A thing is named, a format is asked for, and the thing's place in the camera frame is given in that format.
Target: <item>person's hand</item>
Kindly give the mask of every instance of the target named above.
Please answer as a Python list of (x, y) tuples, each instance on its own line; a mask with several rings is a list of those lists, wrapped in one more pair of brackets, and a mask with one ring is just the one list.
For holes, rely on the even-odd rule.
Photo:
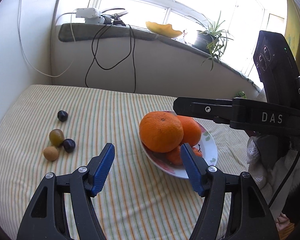
[(285, 214), (280, 214), (280, 216), (275, 220), (275, 225), (277, 226), (277, 230), (281, 231), (285, 229), (290, 224), (289, 218)]

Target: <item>metal screw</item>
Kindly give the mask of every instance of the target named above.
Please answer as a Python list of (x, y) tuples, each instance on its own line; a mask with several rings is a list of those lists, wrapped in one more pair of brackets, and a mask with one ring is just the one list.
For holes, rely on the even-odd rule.
[(82, 166), (78, 169), (79, 172), (83, 173), (87, 171), (87, 167), (86, 166)]
[(208, 171), (210, 171), (210, 172), (216, 172), (218, 169), (217, 169), (217, 167), (215, 167), (215, 166), (209, 166), (208, 167)]
[(248, 178), (250, 178), (250, 173), (244, 171), (244, 172), (242, 173), (242, 177), (248, 179)]
[(52, 172), (48, 172), (47, 174), (46, 174), (46, 178), (47, 179), (51, 179), (53, 177), (53, 173)]

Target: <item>fruit plate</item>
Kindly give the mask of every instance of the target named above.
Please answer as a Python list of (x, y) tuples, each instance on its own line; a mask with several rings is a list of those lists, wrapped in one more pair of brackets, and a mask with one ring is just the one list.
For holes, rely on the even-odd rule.
[[(176, 115), (176, 113), (173, 111), (164, 112)], [(218, 159), (218, 150), (216, 143), (214, 142), (209, 132), (200, 123), (198, 124), (201, 129), (201, 139), (199, 143), (195, 145), (195, 147), (201, 150), (202, 157), (205, 159), (208, 165), (215, 166)], [(141, 145), (150, 161), (160, 170), (178, 178), (188, 179), (188, 174), (186, 173), (186, 170), (183, 167), (183, 165), (176, 166), (165, 158), (164, 153), (153, 152), (149, 150), (143, 143)]]

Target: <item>tangerine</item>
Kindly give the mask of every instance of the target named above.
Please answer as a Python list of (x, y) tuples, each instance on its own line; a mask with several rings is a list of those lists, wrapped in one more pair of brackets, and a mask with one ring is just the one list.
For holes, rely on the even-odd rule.
[(201, 139), (201, 129), (199, 124), (188, 116), (177, 115), (182, 123), (183, 139), (180, 143), (189, 143), (191, 147), (195, 146)]
[(202, 152), (200, 152), (197, 148), (192, 147), (194, 154), (198, 157), (202, 157)]
[(139, 125), (141, 141), (154, 152), (166, 153), (176, 148), (182, 138), (181, 121), (173, 114), (154, 111), (146, 114)]
[(177, 146), (172, 151), (166, 153), (167, 160), (177, 166), (182, 165), (180, 149), (181, 146)]

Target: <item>black cable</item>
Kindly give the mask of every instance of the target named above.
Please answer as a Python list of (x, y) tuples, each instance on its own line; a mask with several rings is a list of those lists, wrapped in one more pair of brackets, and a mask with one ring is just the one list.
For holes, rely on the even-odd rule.
[(99, 66), (100, 68), (102, 68), (103, 70), (111, 70), (111, 69), (115, 68), (115, 67), (116, 67), (117, 65), (119, 65), (122, 61), (124, 61), (127, 57), (129, 57), (130, 54), (131, 54), (131, 52), (132, 52), (132, 42), (131, 42), (132, 37), (131, 37), (131, 31), (129, 30), (129, 34), (130, 34), (130, 52), (129, 52), (129, 54), (128, 54), (126, 57), (124, 57), (122, 60), (120, 60), (117, 64), (115, 64), (114, 66), (112, 66), (111, 68), (104, 68), (104, 67), (102, 67), (102, 66), (99, 64), (99, 62), (98, 62), (98, 60), (97, 60), (97, 58), (96, 58), (97, 50), (98, 50), (98, 46), (99, 46), (99, 41), (100, 41), (101, 36), (102, 36), (107, 30), (109, 30), (110, 27), (111, 27), (111, 25), (109, 26), (109, 28), (107, 28), (107, 29), (106, 29), (103, 33), (101, 33), (101, 35), (99, 36), (98, 42), (97, 42), (97, 48), (96, 48), (96, 52), (95, 52), (95, 53), (93, 52), (93, 42), (94, 42), (94, 40), (92, 40), (92, 43), (91, 43), (91, 50), (92, 50), (92, 54), (93, 54), (94, 60), (96, 61), (96, 63), (98, 64), (98, 66)]
[(99, 64), (99, 62), (98, 62), (98, 60), (97, 60), (97, 58), (96, 58), (96, 55), (97, 55), (97, 51), (98, 51), (99, 40), (100, 40), (100, 38), (102, 37), (102, 35), (103, 35), (108, 29), (110, 29), (111, 25), (109, 26), (109, 28), (107, 28), (106, 30), (104, 30), (103, 33), (100, 34), (100, 36), (98, 37), (98, 42), (97, 42), (97, 48), (96, 48), (96, 51), (95, 51), (95, 52), (93, 51), (93, 43), (94, 43), (94, 40), (95, 40), (96, 36), (98, 35), (98, 33), (99, 33), (104, 27), (106, 27), (106, 25), (103, 26), (103, 27), (96, 33), (96, 35), (94, 35), (94, 37), (93, 37), (93, 39), (92, 39), (92, 43), (91, 43), (91, 51), (92, 51), (92, 54), (93, 54), (93, 60), (92, 60), (91, 65), (89, 66), (89, 69), (88, 69), (87, 73), (86, 73), (85, 84), (86, 84), (86, 86), (87, 86), (87, 88), (88, 88), (89, 86), (87, 85), (87, 76), (88, 76), (88, 73), (89, 73), (90, 68), (92, 67), (94, 61), (96, 61), (96, 63), (98, 64), (98, 66), (99, 66), (101, 69), (103, 69), (103, 70), (111, 70), (111, 69), (115, 68), (117, 65), (119, 65), (121, 62), (123, 62), (125, 59), (127, 59), (127, 58), (130, 56), (131, 51), (132, 51), (132, 42), (131, 42), (131, 39), (132, 39), (131, 33), (132, 33), (133, 39), (134, 39), (133, 52), (132, 52), (132, 61), (133, 61), (133, 68), (134, 68), (134, 91), (133, 91), (133, 93), (135, 93), (135, 92), (136, 92), (136, 67), (135, 67), (135, 63), (134, 63), (134, 49), (135, 49), (135, 45), (136, 45), (136, 38), (135, 38), (135, 36), (134, 36), (134, 32), (133, 32), (131, 26), (129, 25), (129, 34), (130, 34), (130, 51), (129, 51), (129, 54), (128, 54), (125, 58), (123, 58), (122, 60), (120, 60), (117, 64), (115, 64), (114, 66), (112, 66), (111, 68), (104, 68), (104, 67), (102, 67), (102, 66)]
[(118, 19), (118, 14), (114, 13), (114, 15), (111, 14), (106, 14), (104, 13), (103, 15), (101, 15), (104, 18), (104, 15), (108, 15), (111, 19), (113, 19), (114, 21)]
[[(94, 35), (94, 37), (93, 37), (93, 40), (96, 38), (96, 36), (98, 35), (98, 33), (102, 31), (102, 29), (103, 29), (104, 27), (106, 27), (106, 25), (104, 25), (99, 31), (97, 31), (96, 35)], [(86, 83), (86, 87), (87, 87), (87, 88), (89, 88), (88, 85), (87, 85), (87, 76), (88, 76), (88, 73), (89, 73), (89, 71), (90, 71), (90, 68), (91, 68), (92, 65), (93, 65), (93, 62), (94, 62), (94, 58), (93, 58), (92, 63), (90, 64), (90, 66), (89, 66), (89, 68), (88, 68), (88, 71), (87, 71), (87, 73), (86, 73), (86, 77), (85, 77), (85, 79), (84, 79), (84, 82)]]
[(133, 62), (133, 69), (134, 69), (134, 91), (133, 91), (133, 93), (135, 93), (136, 92), (136, 87), (137, 87), (137, 84), (136, 84), (137, 83), (136, 66), (134, 65), (134, 48), (136, 46), (136, 38), (134, 36), (133, 30), (132, 30), (130, 24), (128, 24), (128, 25), (129, 25), (129, 28), (131, 29), (132, 35), (133, 35), (133, 51), (132, 51), (132, 62)]
[(284, 179), (282, 180), (281, 184), (279, 185), (278, 189), (276, 190), (276, 192), (274, 193), (274, 195), (272, 196), (272, 199), (270, 200), (268, 207), (270, 208), (274, 202), (274, 200), (276, 199), (276, 197), (278, 196), (279, 192), (281, 191), (283, 185), (287, 182), (288, 178), (290, 177), (292, 171), (294, 170), (295, 166), (297, 165), (297, 162), (300, 158), (300, 151), (297, 153), (296, 158), (293, 161), (293, 164), (291, 165), (290, 169), (288, 170), (287, 175), (284, 177)]

